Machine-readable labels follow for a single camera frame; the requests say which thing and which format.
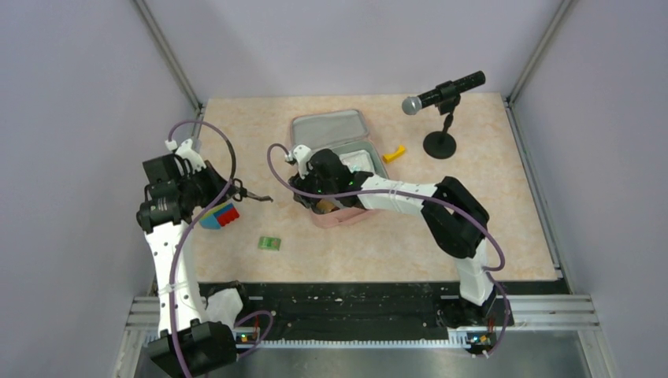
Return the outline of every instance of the table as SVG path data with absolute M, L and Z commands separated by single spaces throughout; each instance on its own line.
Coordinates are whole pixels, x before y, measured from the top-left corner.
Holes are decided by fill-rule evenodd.
M 510 124 L 498 93 L 463 94 L 450 133 L 458 144 L 454 157 L 430 158 L 422 149 L 443 117 L 431 107 L 409 117 L 401 110 L 404 94 L 213 98 L 204 119 L 220 127 L 236 150 L 236 177 L 273 203 L 235 202 L 241 217 L 221 230 L 195 227 L 192 249 L 200 282 L 407 282 L 457 280 L 453 259 L 434 242 L 424 220 L 380 212 L 360 223 L 330 229 L 314 226 L 308 210 L 271 175 L 265 155 L 269 144 L 287 143 L 294 117 L 342 109 L 364 114 L 379 154 L 406 153 L 386 164 L 393 180 L 410 183 L 458 178 L 490 214 L 489 231 L 507 256 L 495 274 L 501 280 L 556 280 L 536 207 Z M 200 134 L 201 154 L 227 177 L 230 159 L 220 136 Z M 273 161 L 283 178 L 295 168 L 279 152 Z M 260 236 L 282 239 L 280 251 L 258 249 Z M 488 246 L 490 265 L 498 258 Z

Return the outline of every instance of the microphone stand base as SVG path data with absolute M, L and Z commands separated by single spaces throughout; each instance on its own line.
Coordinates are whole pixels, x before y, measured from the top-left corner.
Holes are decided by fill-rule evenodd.
M 457 142 L 446 132 L 430 132 L 422 142 L 427 155 L 435 159 L 447 159 L 455 154 Z

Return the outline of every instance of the microphone stand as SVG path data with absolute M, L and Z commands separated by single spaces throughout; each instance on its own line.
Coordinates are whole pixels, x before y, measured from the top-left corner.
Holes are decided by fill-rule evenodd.
M 422 147 L 425 149 L 427 155 L 435 159 L 447 159 L 455 154 L 457 150 L 457 142 L 452 135 L 447 133 L 447 130 L 452 126 L 452 121 L 455 119 L 455 107 L 459 105 L 462 96 L 457 94 L 454 97 L 448 98 L 436 104 L 441 116 L 445 115 L 443 121 L 443 130 L 439 132 L 430 132 L 422 142 Z

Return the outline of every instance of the gray floor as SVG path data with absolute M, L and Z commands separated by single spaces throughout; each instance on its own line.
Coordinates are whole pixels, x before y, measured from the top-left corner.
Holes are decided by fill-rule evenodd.
M 590 377 L 575 332 L 513 332 L 493 358 L 460 350 L 259 350 L 209 378 Z M 144 356 L 136 378 L 166 376 Z

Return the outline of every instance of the microphone head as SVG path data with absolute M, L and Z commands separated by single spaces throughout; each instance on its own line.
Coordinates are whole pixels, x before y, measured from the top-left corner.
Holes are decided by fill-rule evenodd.
M 422 109 L 422 101 L 419 97 L 406 97 L 401 103 L 401 109 L 409 116 L 414 116 L 418 110 Z

